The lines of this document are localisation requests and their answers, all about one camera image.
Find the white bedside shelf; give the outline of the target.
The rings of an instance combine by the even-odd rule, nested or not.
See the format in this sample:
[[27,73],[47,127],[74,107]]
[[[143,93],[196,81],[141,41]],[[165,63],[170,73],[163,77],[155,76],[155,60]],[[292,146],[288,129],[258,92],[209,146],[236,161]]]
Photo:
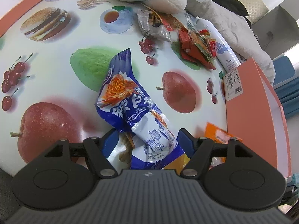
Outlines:
[[284,0],[252,26],[261,48],[276,59],[298,44],[298,0]]

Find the pink cardboard box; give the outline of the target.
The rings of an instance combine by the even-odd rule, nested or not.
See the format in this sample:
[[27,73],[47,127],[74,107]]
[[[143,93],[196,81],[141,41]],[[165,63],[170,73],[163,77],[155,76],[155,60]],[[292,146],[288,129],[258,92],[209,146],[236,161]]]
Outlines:
[[282,104],[258,64],[249,59],[224,76],[227,130],[285,177],[291,176]]

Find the black clothing pile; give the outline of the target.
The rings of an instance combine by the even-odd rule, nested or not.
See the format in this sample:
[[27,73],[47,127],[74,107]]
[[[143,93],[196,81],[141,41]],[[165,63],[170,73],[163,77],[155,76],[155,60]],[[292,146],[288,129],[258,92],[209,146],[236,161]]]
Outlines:
[[227,10],[237,14],[238,16],[243,17],[251,27],[251,22],[247,19],[249,16],[245,6],[238,0],[212,0],[216,4],[226,8]]

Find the blue white snack bag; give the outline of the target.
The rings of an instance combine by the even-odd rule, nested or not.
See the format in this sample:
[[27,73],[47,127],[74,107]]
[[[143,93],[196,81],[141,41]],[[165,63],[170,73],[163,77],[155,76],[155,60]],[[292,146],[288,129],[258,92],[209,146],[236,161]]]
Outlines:
[[112,127],[131,136],[132,169],[162,169],[184,154],[178,130],[135,78],[130,49],[111,59],[96,109]]

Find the blue curtain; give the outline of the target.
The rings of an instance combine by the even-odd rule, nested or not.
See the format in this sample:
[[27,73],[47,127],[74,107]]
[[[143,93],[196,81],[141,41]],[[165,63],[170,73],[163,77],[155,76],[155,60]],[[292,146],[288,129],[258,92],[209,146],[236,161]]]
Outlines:
[[299,112],[299,78],[278,87],[275,92],[282,104],[284,115],[289,119]]

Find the red snack packet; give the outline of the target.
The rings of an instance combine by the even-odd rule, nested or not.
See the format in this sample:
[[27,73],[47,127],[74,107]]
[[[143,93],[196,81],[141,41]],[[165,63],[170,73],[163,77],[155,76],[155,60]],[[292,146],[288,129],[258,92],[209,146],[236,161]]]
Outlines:
[[209,44],[209,49],[210,49],[210,53],[212,55],[212,58],[215,58],[217,55],[217,47],[216,47],[216,40],[209,38],[208,39],[208,44]]

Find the white spray bottle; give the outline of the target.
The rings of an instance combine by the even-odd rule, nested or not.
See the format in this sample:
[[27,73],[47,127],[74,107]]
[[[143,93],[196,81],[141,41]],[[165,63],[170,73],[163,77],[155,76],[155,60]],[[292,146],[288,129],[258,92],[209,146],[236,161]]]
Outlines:
[[215,39],[214,47],[216,49],[216,57],[226,72],[231,72],[233,69],[241,65],[241,62],[234,51],[210,21],[196,17],[195,23],[198,29],[206,29],[210,33],[210,37]]

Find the green bordered snack pack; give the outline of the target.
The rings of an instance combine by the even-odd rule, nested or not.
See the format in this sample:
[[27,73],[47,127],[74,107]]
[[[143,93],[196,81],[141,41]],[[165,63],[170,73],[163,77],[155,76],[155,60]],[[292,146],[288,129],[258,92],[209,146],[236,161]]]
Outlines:
[[187,14],[186,18],[187,32],[192,38],[194,44],[209,60],[213,60],[214,58],[212,58],[208,44],[208,39],[211,38],[210,32],[207,29],[198,31],[190,14]]

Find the fruit print bed sheet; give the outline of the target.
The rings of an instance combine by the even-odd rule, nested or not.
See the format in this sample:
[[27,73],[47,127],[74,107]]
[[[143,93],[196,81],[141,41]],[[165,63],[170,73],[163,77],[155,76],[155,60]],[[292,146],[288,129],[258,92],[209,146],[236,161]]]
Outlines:
[[[11,108],[1,111],[1,169],[9,175],[15,175],[25,166],[18,151],[18,139],[10,134],[20,130],[23,114],[35,103],[52,103],[67,111],[77,122],[82,139],[102,136],[110,130],[110,125],[95,108],[98,90],[85,86],[71,67],[70,58],[79,49],[96,49],[110,57],[130,49],[134,76],[176,130],[185,128],[199,137],[204,135],[207,123],[227,128],[226,104],[219,79],[222,65],[215,61],[215,70],[207,70],[182,61],[176,45],[164,41],[155,42],[155,62],[150,65],[140,50],[142,34],[137,22],[120,34],[106,33],[100,27],[102,13],[120,4],[117,0],[44,0],[1,37],[1,72],[8,70],[18,57],[26,62],[22,82],[9,91],[13,97]],[[68,11],[71,21],[61,32],[45,41],[26,38],[20,30],[21,25],[47,7]],[[168,71],[182,75],[194,87],[196,107],[192,112],[177,112],[164,100],[162,77]]]

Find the blue chair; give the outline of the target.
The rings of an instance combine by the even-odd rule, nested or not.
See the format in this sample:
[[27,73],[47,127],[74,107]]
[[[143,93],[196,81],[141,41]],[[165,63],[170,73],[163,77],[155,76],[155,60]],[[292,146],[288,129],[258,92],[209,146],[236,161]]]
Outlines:
[[295,69],[287,56],[282,56],[273,61],[275,68],[274,85],[282,83],[295,75]]

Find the clear grey snack pack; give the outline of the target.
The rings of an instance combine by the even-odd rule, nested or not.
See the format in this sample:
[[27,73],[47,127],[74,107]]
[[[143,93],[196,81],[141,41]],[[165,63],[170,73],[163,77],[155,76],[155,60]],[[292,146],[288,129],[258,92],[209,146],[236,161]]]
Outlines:
[[162,23],[161,18],[156,12],[147,9],[136,9],[135,13],[139,28],[146,38],[173,42],[171,32]]

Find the orange snack packet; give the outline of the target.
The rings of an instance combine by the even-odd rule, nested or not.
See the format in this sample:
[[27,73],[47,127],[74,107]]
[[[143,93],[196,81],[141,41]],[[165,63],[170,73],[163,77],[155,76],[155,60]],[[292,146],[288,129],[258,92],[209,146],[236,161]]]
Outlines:
[[[240,142],[243,142],[243,140],[239,137],[236,137],[230,133],[228,133],[227,131],[219,128],[218,126],[212,124],[212,123],[207,123],[206,124],[206,128],[205,128],[205,138],[209,138],[211,140],[213,140],[214,143],[218,144],[218,145],[227,145],[229,140],[234,138],[239,140]],[[212,168],[223,164],[226,162],[226,156],[224,157],[212,157],[212,161],[211,164],[209,166],[209,170],[211,170]]]

